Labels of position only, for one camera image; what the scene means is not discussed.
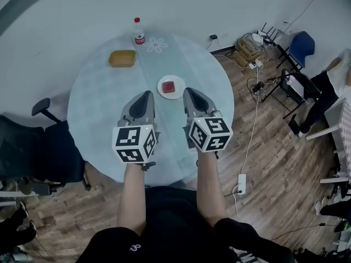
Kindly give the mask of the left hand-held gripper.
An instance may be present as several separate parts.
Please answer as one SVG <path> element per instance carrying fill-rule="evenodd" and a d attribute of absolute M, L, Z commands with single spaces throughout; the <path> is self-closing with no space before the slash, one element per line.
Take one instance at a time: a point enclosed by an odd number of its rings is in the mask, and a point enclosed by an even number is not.
<path fill-rule="evenodd" d="M 122 163 L 151 163 L 158 136 L 154 94 L 147 90 L 123 107 L 113 128 L 112 150 Z"/>

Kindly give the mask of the white table with checkered cloth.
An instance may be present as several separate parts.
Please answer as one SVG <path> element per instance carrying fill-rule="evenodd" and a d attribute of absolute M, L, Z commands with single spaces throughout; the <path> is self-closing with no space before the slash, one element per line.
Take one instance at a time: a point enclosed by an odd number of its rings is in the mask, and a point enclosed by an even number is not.
<path fill-rule="evenodd" d="M 328 128 L 307 135 L 306 140 L 332 134 L 335 143 L 334 154 L 337 155 L 341 169 L 332 178 L 321 179 L 321 184 L 348 182 L 351 184 L 351 107 L 346 99 L 326 111 Z"/>

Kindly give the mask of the clear bottle with red cap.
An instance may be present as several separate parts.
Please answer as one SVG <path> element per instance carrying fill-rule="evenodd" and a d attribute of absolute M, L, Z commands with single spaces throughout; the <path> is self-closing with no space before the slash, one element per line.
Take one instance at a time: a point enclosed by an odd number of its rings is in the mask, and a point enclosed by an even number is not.
<path fill-rule="evenodd" d="M 141 45 L 145 42 L 145 34 L 140 23 L 140 18 L 134 18 L 134 41 L 137 45 Z"/>

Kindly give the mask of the yellow rectangular box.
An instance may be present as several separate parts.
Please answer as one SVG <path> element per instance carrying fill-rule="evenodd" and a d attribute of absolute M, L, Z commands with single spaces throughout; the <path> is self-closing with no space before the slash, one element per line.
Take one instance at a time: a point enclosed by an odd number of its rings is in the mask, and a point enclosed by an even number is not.
<path fill-rule="evenodd" d="M 135 50 L 115 50 L 109 56 L 109 64 L 114 68 L 132 67 L 136 60 Z"/>

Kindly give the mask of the black office chair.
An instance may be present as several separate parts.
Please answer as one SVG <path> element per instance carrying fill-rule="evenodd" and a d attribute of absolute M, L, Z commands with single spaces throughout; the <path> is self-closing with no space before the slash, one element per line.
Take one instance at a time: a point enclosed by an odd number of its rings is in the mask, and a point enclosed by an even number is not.
<path fill-rule="evenodd" d="M 32 108 L 54 124 L 28 127 L 0 115 L 0 182 L 14 180 L 38 195 L 49 196 L 68 183 L 82 183 L 87 191 L 86 162 L 69 132 L 67 121 L 49 112 L 50 98 Z"/>

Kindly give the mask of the black folding chair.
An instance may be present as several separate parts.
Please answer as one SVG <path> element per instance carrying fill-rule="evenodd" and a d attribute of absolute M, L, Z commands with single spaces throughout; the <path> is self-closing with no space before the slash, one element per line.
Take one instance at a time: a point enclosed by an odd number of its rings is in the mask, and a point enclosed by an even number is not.
<path fill-rule="evenodd" d="M 288 76 L 293 75 L 300 84 L 304 87 L 304 98 L 301 98 L 289 85 L 287 85 Z M 288 110 L 288 114 L 283 117 L 286 119 L 288 116 L 293 114 L 299 107 L 304 103 L 308 103 L 308 99 L 317 99 L 320 95 L 320 90 L 312 82 L 310 78 L 300 72 L 289 72 L 287 69 L 282 69 L 281 75 L 276 78 L 278 83 L 276 86 L 262 99 L 261 103 L 265 102 L 268 97 L 272 96 L 276 101 L 278 101 L 285 109 Z M 282 89 L 286 95 L 291 98 L 297 106 L 293 110 L 289 110 L 281 101 L 273 96 L 273 92 L 277 89 Z"/>

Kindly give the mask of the round table with blue tablecloth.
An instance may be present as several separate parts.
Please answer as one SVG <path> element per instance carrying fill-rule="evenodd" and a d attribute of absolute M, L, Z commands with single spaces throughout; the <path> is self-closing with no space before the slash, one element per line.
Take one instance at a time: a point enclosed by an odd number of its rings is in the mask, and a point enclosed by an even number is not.
<path fill-rule="evenodd" d="M 108 60 L 115 50 L 135 50 L 132 67 L 114 68 Z M 145 43 L 130 37 L 105 43 L 81 68 L 70 93 L 67 121 L 82 157 L 101 173 L 123 181 L 126 166 L 112 150 L 112 131 L 123 107 L 136 95 L 154 94 L 158 144 L 145 174 L 147 185 L 169 185 L 196 173 L 196 151 L 189 149 L 182 99 L 170 100 L 157 90 L 166 75 L 182 78 L 187 87 L 210 97 L 228 123 L 233 121 L 234 96 L 227 74 L 205 48 L 186 38 L 146 31 Z"/>

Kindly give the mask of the black box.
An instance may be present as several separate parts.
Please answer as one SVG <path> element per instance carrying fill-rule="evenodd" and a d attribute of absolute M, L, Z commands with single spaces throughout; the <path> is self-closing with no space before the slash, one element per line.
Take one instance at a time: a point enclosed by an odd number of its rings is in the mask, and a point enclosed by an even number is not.
<path fill-rule="evenodd" d="M 299 136 L 300 127 L 299 127 L 298 123 L 295 120 L 296 115 L 297 115 L 296 113 L 292 115 L 292 117 L 291 117 L 291 119 L 290 119 L 290 121 L 288 123 L 288 126 L 290 127 L 290 129 L 292 130 L 294 135 Z"/>

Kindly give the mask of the person's black shorts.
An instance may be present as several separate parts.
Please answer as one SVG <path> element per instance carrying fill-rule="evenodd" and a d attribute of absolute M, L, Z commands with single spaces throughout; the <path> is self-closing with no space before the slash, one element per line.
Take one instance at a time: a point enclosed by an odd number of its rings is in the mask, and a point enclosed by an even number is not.
<path fill-rule="evenodd" d="M 295 263 L 289 248 L 262 238 L 245 223 L 224 218 L 211 226 L 203 217 L 176 225 L 158 222 L 141 236 L 125 227 L 93 236 L 77 263 L 239 263 L 238 251 L 267 263 Z"/>

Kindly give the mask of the white plate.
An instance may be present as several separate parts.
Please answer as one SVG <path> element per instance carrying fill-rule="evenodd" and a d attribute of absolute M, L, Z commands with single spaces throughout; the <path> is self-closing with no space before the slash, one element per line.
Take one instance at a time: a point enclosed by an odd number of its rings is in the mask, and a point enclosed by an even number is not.
<path fill-rule="evenodd" d="M 173 81 L 174 82 L 174 85 L 175 85 L 175 92 L 174 93 L 165 94 L 162 92 L 162 87 L 161 87 L 162 83 L 166 82 L 166 81 Z M 176 75 L 166 75 L 166 76 L 162 77 L 157 84 L 158 93 L 162 97 L 164 97 L 166 99 L 170 99 L 170 100 L 175 100 L 175 99 L 181 98 L 183 95 L 184 89 L 185 89 L 184 80 Z"/>

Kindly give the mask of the person's right forearm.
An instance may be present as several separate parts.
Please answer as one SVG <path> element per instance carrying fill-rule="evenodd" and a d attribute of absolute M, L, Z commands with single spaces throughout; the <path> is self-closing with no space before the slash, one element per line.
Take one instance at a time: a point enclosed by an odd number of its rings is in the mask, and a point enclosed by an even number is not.
<path fill-rule="evenodd" d="M 197 156 L 197 209 L 213 227 L 219 220 L 227 218 L 217 158 L 214 152 L 200 150 L 197 150 Z"/>

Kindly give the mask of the person's black shirt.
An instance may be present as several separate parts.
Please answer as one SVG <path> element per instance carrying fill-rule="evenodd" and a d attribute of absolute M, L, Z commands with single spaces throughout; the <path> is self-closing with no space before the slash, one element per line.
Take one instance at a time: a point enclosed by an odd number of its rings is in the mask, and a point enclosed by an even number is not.
<path fill-rule="evenodd" d="M 168 186 L 145 190 L 143 258 L 148 263 L 206 263 L 222 258 L 223 246 L 199 213 L 196 192 Z"/>

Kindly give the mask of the person's left forearm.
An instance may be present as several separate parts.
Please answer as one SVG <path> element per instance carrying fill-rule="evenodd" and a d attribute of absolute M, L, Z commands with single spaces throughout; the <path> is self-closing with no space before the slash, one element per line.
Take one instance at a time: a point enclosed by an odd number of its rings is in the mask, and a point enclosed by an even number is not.
<path fill-rule="evenodd" d="M 121 199 L 117 210 L 117 226 L 141 235 L 146 226 L 145 173 L 140 165 L 127 164 Z"/>

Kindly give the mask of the person's white shoe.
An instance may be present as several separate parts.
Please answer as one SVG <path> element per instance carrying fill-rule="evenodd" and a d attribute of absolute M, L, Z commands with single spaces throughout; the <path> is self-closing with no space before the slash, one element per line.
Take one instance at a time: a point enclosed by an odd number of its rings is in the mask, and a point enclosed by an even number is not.
<path fill-rule="evenodd" d="M 257 258 L 252 254 L 244 250 L 238 250 L 233 247 L 229 249 L 235 253 L 235 263 L 256 263 Z"/>

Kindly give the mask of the white laptop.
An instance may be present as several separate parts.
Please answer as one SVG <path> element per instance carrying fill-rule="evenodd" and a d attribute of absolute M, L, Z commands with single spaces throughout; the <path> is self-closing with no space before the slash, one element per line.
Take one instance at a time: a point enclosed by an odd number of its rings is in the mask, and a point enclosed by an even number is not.
<path fill-rule="evenodd" d="M 289 85 L 301 98 L 304 98 L 304 87 L 293 75 L 288 76 L 287 85 Z"/>

